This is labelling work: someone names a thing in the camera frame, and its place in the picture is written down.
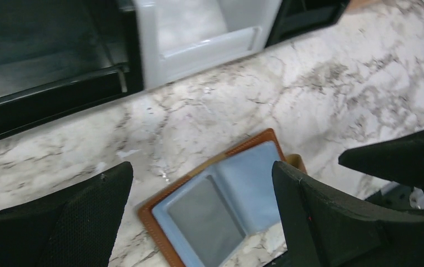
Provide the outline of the black and white card tray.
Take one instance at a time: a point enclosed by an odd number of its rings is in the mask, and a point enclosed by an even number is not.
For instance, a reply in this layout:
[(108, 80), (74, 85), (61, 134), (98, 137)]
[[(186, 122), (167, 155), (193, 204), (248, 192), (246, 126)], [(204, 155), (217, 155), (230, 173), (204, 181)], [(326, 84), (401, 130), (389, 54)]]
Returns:
[(0, 140), (336, 24), (349, 1), (0, 1)]

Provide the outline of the brown leather card holder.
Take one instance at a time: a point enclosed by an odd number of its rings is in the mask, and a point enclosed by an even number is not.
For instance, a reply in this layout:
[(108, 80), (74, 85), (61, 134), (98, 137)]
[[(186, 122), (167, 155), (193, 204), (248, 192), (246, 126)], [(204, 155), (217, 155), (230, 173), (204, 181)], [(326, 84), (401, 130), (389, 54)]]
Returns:
[(165, 187), (137, 215), (170, 266), (222, 266), (248, 237), (280, 223), (272, 182), (279, 160), (306, 171), (268, 128)]

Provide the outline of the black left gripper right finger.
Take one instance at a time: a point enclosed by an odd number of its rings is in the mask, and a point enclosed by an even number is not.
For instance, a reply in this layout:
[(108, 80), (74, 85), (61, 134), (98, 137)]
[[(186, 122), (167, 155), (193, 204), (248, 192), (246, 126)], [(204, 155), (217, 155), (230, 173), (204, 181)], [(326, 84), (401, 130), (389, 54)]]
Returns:
[(392, 210), (283, 161), (272, 180), (291, 266), (424, 266), (424, 210)]

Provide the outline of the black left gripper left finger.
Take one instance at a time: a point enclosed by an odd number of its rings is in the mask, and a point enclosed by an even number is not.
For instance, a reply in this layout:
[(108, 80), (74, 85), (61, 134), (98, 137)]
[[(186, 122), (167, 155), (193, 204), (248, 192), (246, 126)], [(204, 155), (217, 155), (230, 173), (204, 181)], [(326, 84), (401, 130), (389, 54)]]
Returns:
[(0, 266), (107, 266), (133, 181), (129, 162), (0, 211)]

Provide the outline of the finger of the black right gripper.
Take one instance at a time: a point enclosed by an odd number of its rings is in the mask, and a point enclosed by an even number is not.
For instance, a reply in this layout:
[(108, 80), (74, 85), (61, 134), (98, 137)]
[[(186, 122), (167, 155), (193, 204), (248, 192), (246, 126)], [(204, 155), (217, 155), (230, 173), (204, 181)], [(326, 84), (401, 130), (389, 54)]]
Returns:
[(341, 166), (424, 192), (424, 130), (344, 151)]

